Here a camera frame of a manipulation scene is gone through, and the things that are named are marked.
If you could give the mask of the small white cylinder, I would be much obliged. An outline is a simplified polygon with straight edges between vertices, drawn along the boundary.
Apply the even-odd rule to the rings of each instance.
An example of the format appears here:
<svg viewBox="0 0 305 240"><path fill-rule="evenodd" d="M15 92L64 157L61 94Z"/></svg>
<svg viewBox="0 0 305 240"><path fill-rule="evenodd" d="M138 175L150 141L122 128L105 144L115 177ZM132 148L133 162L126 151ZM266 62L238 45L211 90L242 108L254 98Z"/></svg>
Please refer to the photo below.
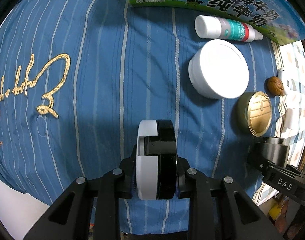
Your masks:
<svg viewBox="0 0 305 240"><path fill-rule="evenodd" d="M284 129L292 129L293 127L293 113L294 110L291 108L288 108L284 114Z"/></svg>

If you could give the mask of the brown walnut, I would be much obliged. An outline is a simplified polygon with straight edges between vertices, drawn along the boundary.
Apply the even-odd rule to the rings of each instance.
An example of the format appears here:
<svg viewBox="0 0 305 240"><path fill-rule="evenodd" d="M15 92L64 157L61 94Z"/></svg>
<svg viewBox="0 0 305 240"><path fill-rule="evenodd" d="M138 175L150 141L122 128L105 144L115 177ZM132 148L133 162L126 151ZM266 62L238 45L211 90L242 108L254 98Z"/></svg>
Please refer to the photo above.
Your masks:
<svg viewBox="0 0 305 240"><path fill-rule="evenodd" d="M274 96L284 96L285 95L283 83L276 76L272 76L272 77L268 78L267 88L268 88L269 92Z"/></svg>

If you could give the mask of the black and white round case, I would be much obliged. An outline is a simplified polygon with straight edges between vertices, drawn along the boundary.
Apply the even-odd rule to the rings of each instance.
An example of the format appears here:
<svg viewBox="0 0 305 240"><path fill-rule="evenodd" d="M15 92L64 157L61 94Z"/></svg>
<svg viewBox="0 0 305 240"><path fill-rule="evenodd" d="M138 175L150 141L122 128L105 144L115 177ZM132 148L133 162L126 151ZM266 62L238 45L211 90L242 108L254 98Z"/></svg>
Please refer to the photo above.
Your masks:
<svg viewBox="0 0 305 240"><path fill-rule="evenodd" d="M171 199L177 184L177 147L171 120L142 120L136 148L136 185L141 200Z"/></svg>

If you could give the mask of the white spray bottle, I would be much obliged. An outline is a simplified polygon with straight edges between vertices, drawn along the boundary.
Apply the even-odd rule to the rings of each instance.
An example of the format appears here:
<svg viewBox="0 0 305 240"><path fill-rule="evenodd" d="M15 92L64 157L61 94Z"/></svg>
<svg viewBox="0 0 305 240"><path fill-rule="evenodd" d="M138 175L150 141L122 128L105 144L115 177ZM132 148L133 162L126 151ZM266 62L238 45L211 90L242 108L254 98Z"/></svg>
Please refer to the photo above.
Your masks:
<svg viewBox="0 0 305 240"><path fill-rule="evenodd" d="M220 17L199 15L195 18L195 31L200 38L253 42L263 34L251 25Z"/></svg>

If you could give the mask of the gold round tin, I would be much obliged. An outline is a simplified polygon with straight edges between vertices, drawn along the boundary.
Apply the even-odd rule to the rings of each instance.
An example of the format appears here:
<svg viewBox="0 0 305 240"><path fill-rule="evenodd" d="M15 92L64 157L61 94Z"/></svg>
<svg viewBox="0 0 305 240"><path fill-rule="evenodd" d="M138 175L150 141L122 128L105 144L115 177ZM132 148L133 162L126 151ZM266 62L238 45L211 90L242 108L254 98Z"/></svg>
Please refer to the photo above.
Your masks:
<svg viewBox="0 0 305 240"><path fill-rule="evenodd" d="M238 126L255 137L263 136L272 120L272 104L264 92L245 92L236 105Z"/></svg>

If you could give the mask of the plaid checkered cloth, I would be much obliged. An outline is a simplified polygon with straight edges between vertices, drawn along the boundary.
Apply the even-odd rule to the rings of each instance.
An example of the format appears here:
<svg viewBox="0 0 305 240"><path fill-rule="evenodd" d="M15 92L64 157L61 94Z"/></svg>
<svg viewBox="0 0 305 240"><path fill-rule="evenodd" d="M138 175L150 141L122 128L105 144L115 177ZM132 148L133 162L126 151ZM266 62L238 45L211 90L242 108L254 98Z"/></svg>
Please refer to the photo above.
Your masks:
<svg viewBox="0 0 305 240"><path fill-rule="evenodd" d="M290 147L288 163L299 166L305 146L305 49L297 41L280 46L264 38L249 45L249 89L266 91L265 81L278 76L285 95L272 97L272 121L266 135L282 137ZM284 129L284 114L294 110L292 129Z"/></svg>

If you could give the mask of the white round jar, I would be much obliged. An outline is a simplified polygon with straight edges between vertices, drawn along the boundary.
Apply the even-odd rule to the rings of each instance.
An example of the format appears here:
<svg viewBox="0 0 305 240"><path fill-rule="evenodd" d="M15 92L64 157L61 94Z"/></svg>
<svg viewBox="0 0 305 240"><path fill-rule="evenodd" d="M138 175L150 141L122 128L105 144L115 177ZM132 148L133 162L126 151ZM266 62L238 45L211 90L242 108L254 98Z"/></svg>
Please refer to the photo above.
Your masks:
<svg viewBox="0 0 305 240"><path fill-rule="evenodd" d="M189 79L195 90L210 99L240 97L248 86L247 62L236 46L225 40L210 40L191 58Z"/></svg>

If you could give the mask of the milk carton cardboard box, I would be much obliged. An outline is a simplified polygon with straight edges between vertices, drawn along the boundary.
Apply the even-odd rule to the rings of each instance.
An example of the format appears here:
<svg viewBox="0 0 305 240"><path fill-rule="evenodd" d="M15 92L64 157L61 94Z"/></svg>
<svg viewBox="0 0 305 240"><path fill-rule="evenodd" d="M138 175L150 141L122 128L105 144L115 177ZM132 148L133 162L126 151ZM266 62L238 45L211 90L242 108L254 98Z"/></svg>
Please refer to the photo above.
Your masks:
<svg viewBox="0 0 305 240"><path fill-rule="evenodd" d="M279 45L305 39L305 8L297 0L130 0L130 4L198 10L245 22Z"/></svg>

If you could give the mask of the blue striped cloth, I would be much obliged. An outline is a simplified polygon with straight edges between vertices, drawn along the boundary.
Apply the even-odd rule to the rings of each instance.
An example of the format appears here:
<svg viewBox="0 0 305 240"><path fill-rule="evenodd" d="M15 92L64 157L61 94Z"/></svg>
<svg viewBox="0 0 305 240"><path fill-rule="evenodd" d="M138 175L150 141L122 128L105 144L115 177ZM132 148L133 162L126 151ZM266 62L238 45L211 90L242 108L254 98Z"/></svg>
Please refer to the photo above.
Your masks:
<svg viewBox="0 0 305 240"><path fill-rule="evenodd" d="M257 199L236 100L210 100L188 63L196 11L128 0L21 0L0 26L0 180L50 205L130 156L140 121L170 119L178 155Z"/></svg>

